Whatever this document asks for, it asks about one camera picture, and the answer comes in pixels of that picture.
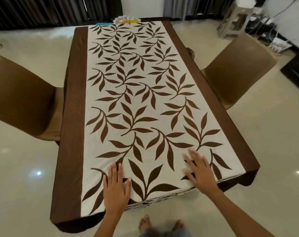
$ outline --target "hand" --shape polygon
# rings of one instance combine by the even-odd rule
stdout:
[[[189,180],[191,180],[194,186],[208,197],[210,197],[213,193],[220,191],[216,184],[214,174],[205,156],[201,157],[197,151],[191,149],[189,149],[189,154],[191,155],[195,164],[186,154],[183,154],[183,158],[187,161],[191,170],[194,172],[195,177],[193,177],[191,172],[187,169],[183,169],[183,172],[189,178]]]
[[[131,178],[126,182],[126,188],[123,188],[123,170],[122,164],[117,165],[113,162],[108,170],[108,183],[106,176],[103,177],[103,198],[106,215],[120,219],[125,208],[128,205],[131,194]]]

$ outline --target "bare foot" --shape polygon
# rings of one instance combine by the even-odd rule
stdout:
[[[149,216],[145,215],[144,218],[141,219],[140,225],[138,226],[140,233],[142,234],[143,232],[145,232],[146,230],[148,230],[151,227],[152,227],[152,224],[150,222]]]
[[[182,220],[177,220],[175,226],[172,228],[172,231],[182,228],[184,228],[184,223],[182,222]]]

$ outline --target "chair backrest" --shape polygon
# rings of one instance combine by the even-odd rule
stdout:
[[[0,120],[32,136],[52,115],[56,88],[24,67],[0,56]]]
[[[241,34],[203,70],[203,73],[228,109],[275,64],[275,57],[266,47],[253,37]]]

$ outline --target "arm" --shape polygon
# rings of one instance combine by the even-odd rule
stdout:
[[[108,170],[108,183],[103,177],[103,198],[105,205],[104,218],[94,237],[112,237],[131,194],[131,178],[126,182],[126,190],[123,189],[123,170],[119,164],[112,163]]]
[[[187,169],[183,169],[183,172],[199,191],[211,199],[237,237],[274,237],[274,235],[228,199],[218,188],[214,174],[205,156],[201,157],[197,151],[193,150],[189,150],[189,153],[195,164],[186,154],[183,157],[195,173],[195,177]]]

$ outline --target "tiled floor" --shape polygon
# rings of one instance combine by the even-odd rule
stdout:
[[[173,26],[195,51],[200,68],[229,43],[217,38],[217,21]],[[61,87],[73,32],[74,27],[0,32],[0,55]],[[278,64],[228,111],[261,169],[251,186],[239,185],[226,194],[280,237],[299,236],[299,90],[279,71],[292,56],[288,52],[278,57]],[[49,220],[57,152],[54,142],[32,138],[0,121],[0,236],[70,236]],[[146,213],[163,230],[183,219],[193,236],[234,236],[210,200],[197,192],[125,212],[114,236],[137,236],[139,219]],[[75,236],[93,236],[96,229]]]

